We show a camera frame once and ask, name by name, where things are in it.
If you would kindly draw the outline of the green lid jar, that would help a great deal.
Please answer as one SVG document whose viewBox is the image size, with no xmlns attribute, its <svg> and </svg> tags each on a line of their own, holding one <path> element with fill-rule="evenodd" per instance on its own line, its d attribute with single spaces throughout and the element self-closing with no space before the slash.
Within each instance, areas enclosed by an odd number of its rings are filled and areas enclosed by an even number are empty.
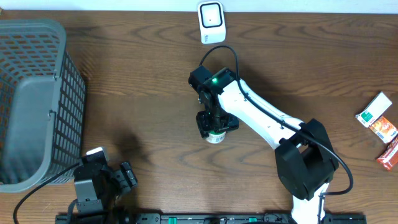
<svg viewBox="0 0 398 224">
<path fill-rule="evenodd" d="M 214 131 L 210 131 L 205 140 L 211 144 L 219 144 L 225 139 L 225 136 L 226 132 L 215 133 Z"/>
</svg>

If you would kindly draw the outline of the white and green carton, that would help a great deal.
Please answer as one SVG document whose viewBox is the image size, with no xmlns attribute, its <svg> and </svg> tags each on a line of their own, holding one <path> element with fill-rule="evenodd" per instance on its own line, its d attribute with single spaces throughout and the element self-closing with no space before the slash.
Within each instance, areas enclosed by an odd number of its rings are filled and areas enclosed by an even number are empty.
<svg viewBox="0 0 398 224">
<path fill-rule="evenodd" d="M 391 105 L 392 101 L 381 91 L 355 118 L 369 128 Z"/>
</svg>

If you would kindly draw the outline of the small orange box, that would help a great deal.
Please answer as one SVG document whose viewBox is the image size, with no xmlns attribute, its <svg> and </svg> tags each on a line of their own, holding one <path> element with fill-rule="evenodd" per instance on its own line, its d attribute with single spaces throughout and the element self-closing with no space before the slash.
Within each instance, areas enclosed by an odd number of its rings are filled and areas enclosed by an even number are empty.
<svg viewBox="0 0 398 224">
<path fill-rule="evenodd" d="M 369 128 L 385 144 L 389 144 L 397 136 L 397 128 L 383 116 L 380 116 Z"/>
</svg>

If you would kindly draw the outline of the red chocolate bar wrapper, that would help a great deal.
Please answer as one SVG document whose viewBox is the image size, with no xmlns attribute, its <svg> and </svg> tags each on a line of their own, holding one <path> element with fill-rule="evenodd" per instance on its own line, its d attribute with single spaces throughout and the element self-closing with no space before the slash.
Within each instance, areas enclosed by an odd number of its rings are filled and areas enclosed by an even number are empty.
<svg viewBox="0 0 398 224">
<path fill-rule="evenodd" d="M 376 161 L 388 171 L 397 165 L 397 138 L 388 145 L 386 151 Z"/>
</svg>

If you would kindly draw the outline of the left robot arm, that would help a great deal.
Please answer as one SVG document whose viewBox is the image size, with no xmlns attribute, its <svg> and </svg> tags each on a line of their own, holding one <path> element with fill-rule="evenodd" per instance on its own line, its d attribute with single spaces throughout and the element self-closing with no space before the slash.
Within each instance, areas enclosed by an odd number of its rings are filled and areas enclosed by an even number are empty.
<svg viewBox="0 0 398 224">
<path fill-rule="evenodd" d="M 137 186 L 137 178 L 129 162 L 118 170 L 107 162 L 87 162 L 74 171 L 76 199 L 70 204 L 66 223 L 129 223 L 126 209 L 117 207 L 119 197 Z"/>
</svg>

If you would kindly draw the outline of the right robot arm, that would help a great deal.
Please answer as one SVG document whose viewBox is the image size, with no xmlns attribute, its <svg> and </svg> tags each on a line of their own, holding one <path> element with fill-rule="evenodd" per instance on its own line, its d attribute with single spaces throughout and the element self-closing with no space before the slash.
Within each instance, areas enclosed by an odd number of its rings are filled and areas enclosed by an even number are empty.
<svg viewBox="0 0 398 224">
<path fill-rule="evenodd" d="M 205 107 L 196 116 L 201 137 L 218 144 L 243 121 L 274 150 L 278 177 L 293 196 L 293 220 L 320 223 L 325 217 L 320 196 L 338 168 L 325 127 L 315 119 L 304 123 L 281 112 L 228 68 L 212 74 L 199 66 L 188 83 Z"/>
</svg>

